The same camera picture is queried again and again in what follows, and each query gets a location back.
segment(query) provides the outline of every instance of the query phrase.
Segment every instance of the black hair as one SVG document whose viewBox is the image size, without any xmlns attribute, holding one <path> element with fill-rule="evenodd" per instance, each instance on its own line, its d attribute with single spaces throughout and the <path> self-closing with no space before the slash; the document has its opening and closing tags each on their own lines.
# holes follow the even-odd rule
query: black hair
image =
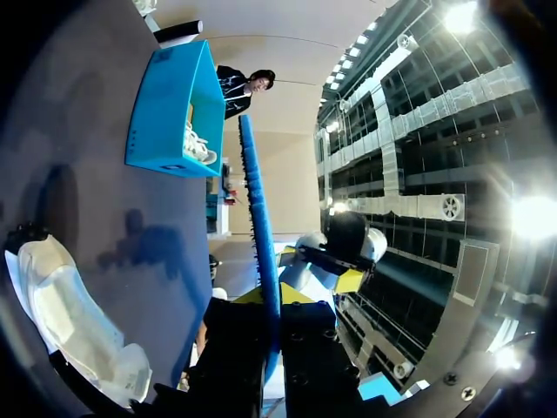
<svg viewBox="0 0 557 418">
<path fill-rule="evenodd" d="M 275 72 L 271 70 L 257 70 L 250 75 L 250 80 L 257 80 L 258 78 L 266 78 L 269 80 L 266 90 L 270 90 L 272 85 L 275 84 Z"/>
</svg>

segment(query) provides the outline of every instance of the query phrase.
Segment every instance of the ceiling light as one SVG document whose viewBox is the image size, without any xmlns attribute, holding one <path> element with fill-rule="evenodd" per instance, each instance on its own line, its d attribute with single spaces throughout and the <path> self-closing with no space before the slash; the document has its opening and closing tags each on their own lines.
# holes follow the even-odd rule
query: ceiling light
<svg viewBox="0 0 557 418">
<path fill-rule="evenodd" d="M 348 205 L 343 202 L 337 202 L 329 209 L 329 215 L 334 216 L 335 213 L 342 213 L 348 210 Z"/>
<path fill-rule="evenodd" d="M 339 128 L 339 122 L 335 120 L 330 125 L 328 125 L 325 129 L 327 132 L 331 133 L 331 132 L 335 132 L 338 128 Z"/>
<path fill-rule="evenodd" d="M 546 197 L 530 197 L 513 203 L 513 229 L 529 239 L 557 234 L 557 202 Z"/>
<path fill-rule="evenodd" d="M 473 29 L 476 2 L 468 2 L 453 6 L 445 15 L 445 27 L 452 33 L 467 34 Z"/>
<path fill-rule="evenodd" d="M 495 361 L 497 361 L 499 368 L 514 368 L 516 370 L 520 368 L 520 363 L 516 359 L 516 353 L 512 347 L 502 348 L 495 353 Z"/>
</svg>

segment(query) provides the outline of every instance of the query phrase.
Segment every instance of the man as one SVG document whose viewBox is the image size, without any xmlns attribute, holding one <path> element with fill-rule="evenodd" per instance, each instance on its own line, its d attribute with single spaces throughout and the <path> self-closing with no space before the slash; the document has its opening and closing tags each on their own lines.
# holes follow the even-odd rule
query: man
<svg viewBox="0 0 557 418">
<path fill-rule="evenodd" d="M 258 70 L 246 78 L 240 71 L 224 65 L 218 66 L 217 76 L 226 101 L 225 119 L 246 110 L 254 93 L 270 90 L 275 82 L 271 70 Z"/>
</svg>

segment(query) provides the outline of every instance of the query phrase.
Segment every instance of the blue box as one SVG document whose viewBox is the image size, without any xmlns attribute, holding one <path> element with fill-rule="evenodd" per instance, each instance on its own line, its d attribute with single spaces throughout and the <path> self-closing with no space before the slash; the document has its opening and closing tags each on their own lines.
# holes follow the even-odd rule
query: blue box
<svg viewBox="0 0 557 418">
<path fill-rule="evenodd" d="M 182 155 L 190 105 L 193 130 L 217 153 L 211 165 Z M 153 52 L 131 115 L 125 163 L 180 177 L 219 177 L 225 107 L 207 41 Z"/>
</svg>

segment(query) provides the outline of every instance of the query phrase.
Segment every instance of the sneaker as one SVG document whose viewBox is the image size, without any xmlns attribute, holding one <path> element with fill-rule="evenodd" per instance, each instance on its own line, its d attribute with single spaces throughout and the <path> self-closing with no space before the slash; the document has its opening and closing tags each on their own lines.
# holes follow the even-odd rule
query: sneaker
<svg viewBox="0 0 557 418">
<path fill-rule="evenodd" d="M 190 122 L 185 126 L 184 150 L 182 155 L 187 155 L 202 164 L 210 165 L 217 161 L 217 153 L 207 148 L 207 141 L 198 137 L 198 134 L 191 128 Z"/>
</svg>

